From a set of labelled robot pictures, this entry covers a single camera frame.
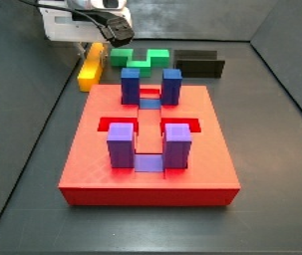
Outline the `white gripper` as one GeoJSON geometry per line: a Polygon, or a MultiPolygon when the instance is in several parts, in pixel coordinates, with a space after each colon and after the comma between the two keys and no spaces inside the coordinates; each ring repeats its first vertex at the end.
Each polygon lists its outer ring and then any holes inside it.
{"type": "Polygon", "coordinates": [[[128,43],[134,38],[127,0],[37,0],[51,41],[128,43]]]}

